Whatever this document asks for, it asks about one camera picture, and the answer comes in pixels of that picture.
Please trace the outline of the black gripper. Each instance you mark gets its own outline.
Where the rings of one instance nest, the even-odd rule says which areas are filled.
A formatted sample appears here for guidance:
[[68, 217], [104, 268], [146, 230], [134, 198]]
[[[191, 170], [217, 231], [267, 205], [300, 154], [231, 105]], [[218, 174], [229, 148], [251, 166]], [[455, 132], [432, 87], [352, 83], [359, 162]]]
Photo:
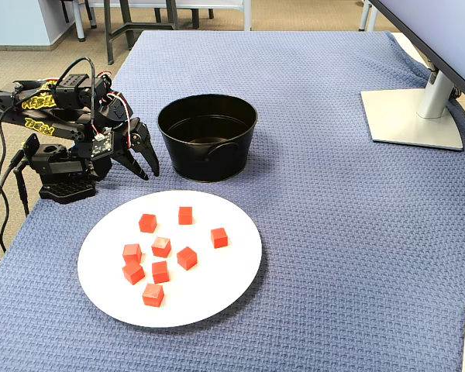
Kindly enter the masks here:
[[153, 175], [160, 175], [160, 165], [157, 155], [153, 149], [150, 132], [145, 123], [130, 119], [129, 126], [125, 123], [113, 131], [114, 153], [112, 159], [119, 162], [122, 166], [133, 172], [139, 178], [148, 181], [149, 177], [134, 159], [129, 149], [141, 153], [150, 165]]

